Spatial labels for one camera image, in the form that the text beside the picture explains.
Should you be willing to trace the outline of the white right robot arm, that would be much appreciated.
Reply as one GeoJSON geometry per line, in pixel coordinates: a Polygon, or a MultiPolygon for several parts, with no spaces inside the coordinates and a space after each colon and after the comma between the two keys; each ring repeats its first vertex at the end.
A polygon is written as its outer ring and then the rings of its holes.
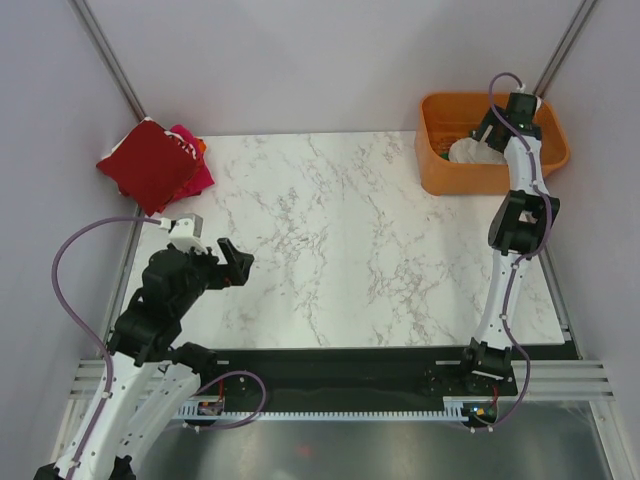
{"type": "Polygon", "coordinates": [[[531,260],[548,241],[560,209],[543,178],[542,131],[534,123],[540,106],[538,97],[513,92],[505,108],[490,105],[480,127],[488,146],[506,160],[510,189],[489,229],[493,265],[485,309],[457,371],[460,386],[473,394],[512,378],[515,307],[531,260]]]}

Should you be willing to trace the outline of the cream white t shirt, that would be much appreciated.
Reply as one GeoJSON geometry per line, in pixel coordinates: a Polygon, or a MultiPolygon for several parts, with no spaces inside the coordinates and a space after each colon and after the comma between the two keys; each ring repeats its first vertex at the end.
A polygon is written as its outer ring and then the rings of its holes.
{"type": "Polygon", "coordinates": [[[473,138],[461,138],[455,141],[448,151],[448,159],[456,164],[505,165],[504,155],[492,149],[484,142],[473,138]]]}

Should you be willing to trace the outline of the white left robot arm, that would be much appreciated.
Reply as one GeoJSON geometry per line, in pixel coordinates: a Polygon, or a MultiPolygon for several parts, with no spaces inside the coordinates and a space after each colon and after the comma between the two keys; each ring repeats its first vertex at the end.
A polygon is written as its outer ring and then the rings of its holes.
{"type": "Polygon", "coordinates": [[[243,286],[254,256],[227,238],[221,256],[194,240],[154,253],[106,345],[96,395],[71,445],[38,479],[133,479],[179,407],[219,382],[213,351],[173,348],[181,321],[208,290],[243,286]]]}

